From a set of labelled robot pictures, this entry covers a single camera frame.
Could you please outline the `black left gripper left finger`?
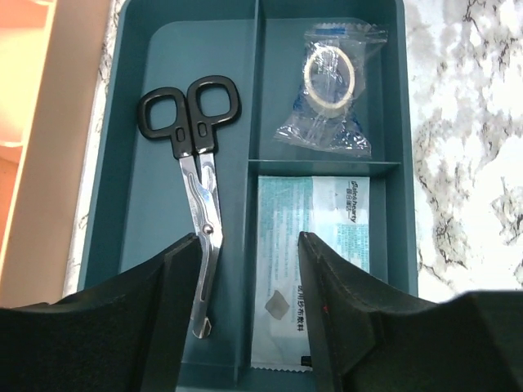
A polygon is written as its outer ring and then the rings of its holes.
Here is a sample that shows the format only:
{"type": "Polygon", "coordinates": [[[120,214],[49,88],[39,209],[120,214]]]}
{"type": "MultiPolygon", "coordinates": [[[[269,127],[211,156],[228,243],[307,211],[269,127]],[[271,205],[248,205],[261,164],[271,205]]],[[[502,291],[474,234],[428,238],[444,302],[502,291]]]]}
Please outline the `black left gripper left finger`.
{"type": "Polygon", "coordinates": [[[2,309],[2,390],[175,390],[200,257],[187,234],[54,304],[2,309]]]}

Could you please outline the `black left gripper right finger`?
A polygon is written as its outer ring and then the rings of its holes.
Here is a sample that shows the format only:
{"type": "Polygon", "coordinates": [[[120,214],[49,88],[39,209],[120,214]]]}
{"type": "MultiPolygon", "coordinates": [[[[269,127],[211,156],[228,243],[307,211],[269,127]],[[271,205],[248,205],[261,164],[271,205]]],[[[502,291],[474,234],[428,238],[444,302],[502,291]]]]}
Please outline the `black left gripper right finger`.
{"type": "Polygon", "coordinates": [[[311,354],[318,390],[521,390],[521,292],[433,303],[333,256],[319,263],[322,337],[311,354]]]}

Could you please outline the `light blue mask packet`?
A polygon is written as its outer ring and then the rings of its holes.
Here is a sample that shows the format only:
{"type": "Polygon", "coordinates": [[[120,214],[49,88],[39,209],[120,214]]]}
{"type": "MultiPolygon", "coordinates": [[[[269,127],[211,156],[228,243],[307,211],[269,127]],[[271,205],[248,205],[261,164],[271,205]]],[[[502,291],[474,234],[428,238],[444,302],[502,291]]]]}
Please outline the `light blue mask packet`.
{"type": "Polygon", "coordinates": [[[319,326],[322,267],[370,270],[370,179],[260,176],[251,365],[307,372],[319,326]]]}

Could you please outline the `black handled scissors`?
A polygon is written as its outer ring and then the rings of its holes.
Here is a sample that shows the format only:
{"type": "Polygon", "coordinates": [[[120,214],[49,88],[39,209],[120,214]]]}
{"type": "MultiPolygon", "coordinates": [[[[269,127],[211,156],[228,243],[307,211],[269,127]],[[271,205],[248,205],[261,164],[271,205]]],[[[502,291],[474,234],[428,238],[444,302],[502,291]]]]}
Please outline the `black handled scissors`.
{"type": "Polygon", "coordinates": [[[199,280],[192,306],[192,332],[195,337],[209,336],[212,324],[208,306],[212,284],[223,244],[220,199],[215,153],[216,129],[231,124],[241,113],[239,92],[235,83],[222,75],[209,75],[192,82],[187,92],[176,87],[160,87],[143,95],[137,106],[137,125],[149,140],[168,139],[173,157],[179,162],[195,233],[202,247],[199,280]],[[200,96],[208,89],[222,89],[228,95],[229,109],[223,114],[203,113],[200,96]],[[172,124],[153,128],[150,114],[155,103],[174,102],[176,113],[172,124]]]}

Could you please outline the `tape roll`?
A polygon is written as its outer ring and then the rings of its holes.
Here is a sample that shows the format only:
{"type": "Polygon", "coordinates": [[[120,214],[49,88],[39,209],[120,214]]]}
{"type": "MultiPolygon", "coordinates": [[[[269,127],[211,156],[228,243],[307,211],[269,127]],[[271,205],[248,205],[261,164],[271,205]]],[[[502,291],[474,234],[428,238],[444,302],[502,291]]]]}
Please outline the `tape roll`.
{"type": "Polygon", "coordinates": [[[302,81],[275,139],[325,153],[369,158],[372,146],[355,114],[366,67],[387,44],[388,28],[362,20],[313,24],[304,33],[302,81]]]}

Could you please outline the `dark teal divided tray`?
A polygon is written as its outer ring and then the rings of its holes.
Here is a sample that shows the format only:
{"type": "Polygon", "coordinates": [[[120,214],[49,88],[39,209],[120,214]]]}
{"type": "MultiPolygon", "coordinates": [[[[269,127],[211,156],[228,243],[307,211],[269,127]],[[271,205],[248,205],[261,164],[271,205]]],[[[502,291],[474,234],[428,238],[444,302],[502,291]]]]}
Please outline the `dark teal divided tray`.
{"type": "Polygon", "coordinates": [[[239,90],[239,119],[217,132],[224,243],[210,306],[212,332],[188,336],[180,391],[312,391],[309,373],[250,365],[260,176],[367,176],[370,270],[416,294],[416,240],[409,94],[402,1],[117,1],[110,19],[105,113],[85,164],[93,170],[88,212],[78,218],[79,278],[92,287],[148,260],[193,229],[178,162],[166,140],[136,127],[136,105],[157,87],[185,90],[210,74],[239,90]],[[365,66],[355,114],[369,159],[287,145],[275,130],[289,116],[302,78],[304,34],[314,24],[359,19],[388,31],[365,66]]]}

